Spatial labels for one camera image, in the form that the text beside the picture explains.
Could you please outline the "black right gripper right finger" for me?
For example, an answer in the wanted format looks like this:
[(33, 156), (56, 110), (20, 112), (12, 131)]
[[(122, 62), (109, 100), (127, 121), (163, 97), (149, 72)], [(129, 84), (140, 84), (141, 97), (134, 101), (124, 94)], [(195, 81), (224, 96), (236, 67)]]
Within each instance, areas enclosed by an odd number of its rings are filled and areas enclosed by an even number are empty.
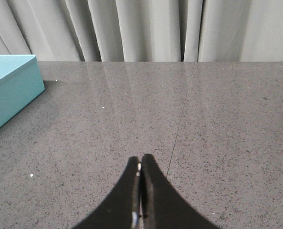
[(163, 175), (153, 155), (141, 162), (142, 212), (146, 229), (216, 229), (192, 208)]

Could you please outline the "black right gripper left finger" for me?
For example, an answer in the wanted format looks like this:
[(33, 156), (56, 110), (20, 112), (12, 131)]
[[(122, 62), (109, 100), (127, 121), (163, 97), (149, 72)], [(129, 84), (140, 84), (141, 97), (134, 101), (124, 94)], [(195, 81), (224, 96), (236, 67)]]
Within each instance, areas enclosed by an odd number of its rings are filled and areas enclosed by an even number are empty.
[(141, 164), (130, 157), (111, 192), (75, 229), (137, 229), (140, 211)]

